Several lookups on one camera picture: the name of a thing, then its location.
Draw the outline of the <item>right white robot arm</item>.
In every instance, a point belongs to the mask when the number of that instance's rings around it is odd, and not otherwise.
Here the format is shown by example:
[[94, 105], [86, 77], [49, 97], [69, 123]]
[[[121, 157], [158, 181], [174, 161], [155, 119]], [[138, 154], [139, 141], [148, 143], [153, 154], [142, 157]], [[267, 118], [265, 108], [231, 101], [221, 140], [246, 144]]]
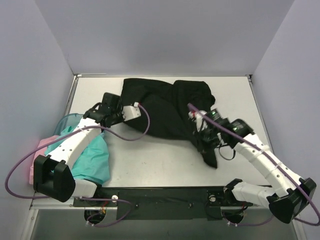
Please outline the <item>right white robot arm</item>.
[[209, 112], [188, 106], [195, 131], [209, 148], [230, 147], [242, 155], [268, 182], [254, 185], [234, 179], [224, 187], [223, 199], [229, 205], [247, 202], [268, 208], [279, 221], [289, 224], [302, 210], [312, 204], [317, 184], [289, 169], [264, 144], [255, 131], [242, 119], [229, 121], [217, 109]]

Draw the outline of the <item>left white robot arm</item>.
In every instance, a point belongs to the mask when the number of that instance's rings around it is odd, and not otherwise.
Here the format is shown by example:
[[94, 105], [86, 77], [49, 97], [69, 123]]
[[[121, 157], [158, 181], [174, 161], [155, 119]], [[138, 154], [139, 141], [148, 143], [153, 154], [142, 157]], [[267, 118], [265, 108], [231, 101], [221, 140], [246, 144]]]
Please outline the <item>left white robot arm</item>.
[[97, 190], [98, 184], [75, 179], [72, 168], [85, 148], [100, 135], [101, 126], [109, 128], [123, 120], [122, 111], [121, 97], [104, 93], [102, 101], [84, 113], [72, 136], [47, 156], [39, 155], [34, 160], [33, 189], [60, 202], [84, 197], [91, 206], [98, 206], [103, 200], [103, 193]]

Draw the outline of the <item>black t shirt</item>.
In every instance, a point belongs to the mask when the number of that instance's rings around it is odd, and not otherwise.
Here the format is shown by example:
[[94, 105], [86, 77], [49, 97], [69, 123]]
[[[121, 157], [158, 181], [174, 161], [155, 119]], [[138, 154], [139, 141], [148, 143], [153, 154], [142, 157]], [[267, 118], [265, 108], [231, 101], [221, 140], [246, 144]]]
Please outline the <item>black t shirt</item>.
[[126, 78], [120, 96], [123, 105], [138, 102], [147, 111], [127, 121], [128, 126], [139, 132], [147, 131], [148, 135], [157, 138], [189, 141], [207, 165], [218, 167], [215, 149], [201, 139], [195, 123], [189, 119], [189, 103], [206, 112], [215, 104], [216, 98], [207, 83]]

